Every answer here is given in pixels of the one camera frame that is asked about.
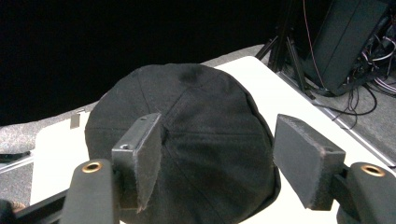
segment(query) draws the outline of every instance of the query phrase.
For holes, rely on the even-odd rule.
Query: black cap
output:
[[[150,65],[120,80],[91,112],[90,159],[140,117],[161,113],[162,162],[146,210],[127,223],[239,223],[280,191],[273,136],[253,98],[227,73],[200,64]]]

